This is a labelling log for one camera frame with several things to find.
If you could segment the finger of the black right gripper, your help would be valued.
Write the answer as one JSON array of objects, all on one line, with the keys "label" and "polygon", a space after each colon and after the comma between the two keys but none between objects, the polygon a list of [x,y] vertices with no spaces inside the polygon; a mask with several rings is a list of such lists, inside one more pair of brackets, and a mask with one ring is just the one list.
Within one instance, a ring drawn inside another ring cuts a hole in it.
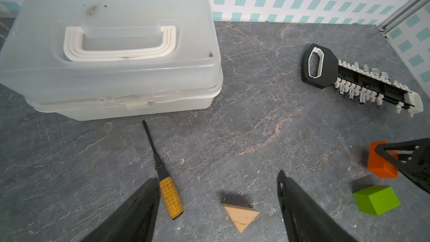
[{"label": "finger of the black right gripper", "polygon": [[376,153],[394,165],[406,178],[425,192],[430,192],[430,138],[386,143],[376,146]]}]

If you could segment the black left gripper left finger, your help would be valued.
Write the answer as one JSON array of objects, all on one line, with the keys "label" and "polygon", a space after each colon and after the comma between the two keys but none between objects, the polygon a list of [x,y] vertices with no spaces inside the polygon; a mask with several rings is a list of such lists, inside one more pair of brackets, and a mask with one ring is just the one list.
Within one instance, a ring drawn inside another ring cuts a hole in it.
[{"label": "black left gripper left finger", "polygon": [[84,242],[151,242],[160,204],[156,178],[147,180]]}]

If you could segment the natural wooden triangle block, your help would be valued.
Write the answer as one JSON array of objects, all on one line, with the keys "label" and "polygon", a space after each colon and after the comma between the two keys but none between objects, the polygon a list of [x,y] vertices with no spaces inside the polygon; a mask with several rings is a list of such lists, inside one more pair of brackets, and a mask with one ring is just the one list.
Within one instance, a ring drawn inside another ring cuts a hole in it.
[{"label": "natural wooden triangle block", "polygon": [[244,206],[229,205],[222,203],[222,206],[226,210],[229,218],[236,226],[239,233],[242,233],[260,214],[259,211]]}]

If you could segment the green cube block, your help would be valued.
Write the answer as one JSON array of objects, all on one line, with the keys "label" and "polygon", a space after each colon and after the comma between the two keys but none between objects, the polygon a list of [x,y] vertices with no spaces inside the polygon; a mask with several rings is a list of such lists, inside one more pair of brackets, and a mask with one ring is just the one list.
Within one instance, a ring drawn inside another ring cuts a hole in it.
[{"label": "green cube block", "polygon": [[379,216],[401,206],[401,202],[390,186],[370,186],[353,194],[359,210],[365,214]]}]

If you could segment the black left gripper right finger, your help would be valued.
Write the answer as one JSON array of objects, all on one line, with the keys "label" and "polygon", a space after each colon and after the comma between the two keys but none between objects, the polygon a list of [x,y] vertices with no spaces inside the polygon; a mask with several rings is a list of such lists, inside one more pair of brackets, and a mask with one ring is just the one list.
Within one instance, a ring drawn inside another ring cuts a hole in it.
[{"label": "black left gripper right finger", "polygon": [[281,170],[277,193],[290,242],[355,242],[292,178]]}]

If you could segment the orange cube block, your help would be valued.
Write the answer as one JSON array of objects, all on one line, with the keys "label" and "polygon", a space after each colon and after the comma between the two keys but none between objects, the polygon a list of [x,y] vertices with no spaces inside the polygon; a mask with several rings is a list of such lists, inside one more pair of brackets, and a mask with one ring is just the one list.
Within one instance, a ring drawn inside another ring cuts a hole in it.
[{"label": "orange cube block", "polygon": [[397,179],[398,169],[394,165],[389,163],[387,160],[385,160],[382,156],[378,155],[376,152],[376,147],[378,145],[387,143],[387,141],[371,143],[367,168],[379,178]]}]

